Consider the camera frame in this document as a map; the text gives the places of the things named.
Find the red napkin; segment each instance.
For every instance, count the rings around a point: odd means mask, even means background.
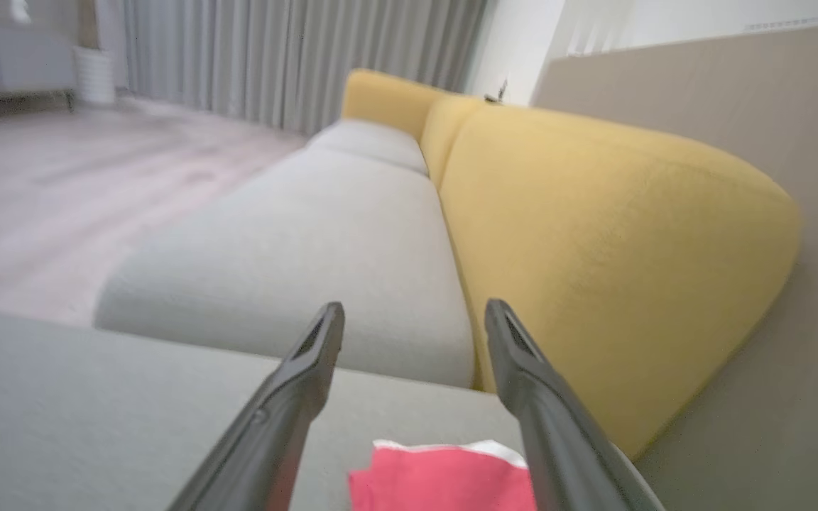
[[[349,474],[353,511],[535,511],[523,457],[494,440],[401,446],[375,440],[371,466]]]

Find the yellow back cushion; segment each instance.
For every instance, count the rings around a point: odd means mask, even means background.
[[[435,184],[435,188],[441,187],[444,168],[460,128],[475,110],[485,104],[484,100],[478,97],[451,94],[435,101],[428,110],[425,132],[422,133],[419,146],[428,166],[428,177]]]
[[[481,386],[500,297],[630,457],[741,345],[799,243],[795,203],[745,162],[571,114],[477,110],[440,194]]]

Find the gray curtain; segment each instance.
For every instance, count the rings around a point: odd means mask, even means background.
[[[129,88],[314,135],[355,67],[462,83],[486,0],[126,0]]]

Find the wooden floor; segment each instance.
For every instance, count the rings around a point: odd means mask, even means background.
[[[150,232],[304,145],[131,98],[26,110],[0,114],[0,311],[64,324],[90,324],[110,269]]]

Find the white planter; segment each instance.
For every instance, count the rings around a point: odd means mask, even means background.
[[[113,59],[102,50],[75,46],[78,101],[88,104],[116,103]]]

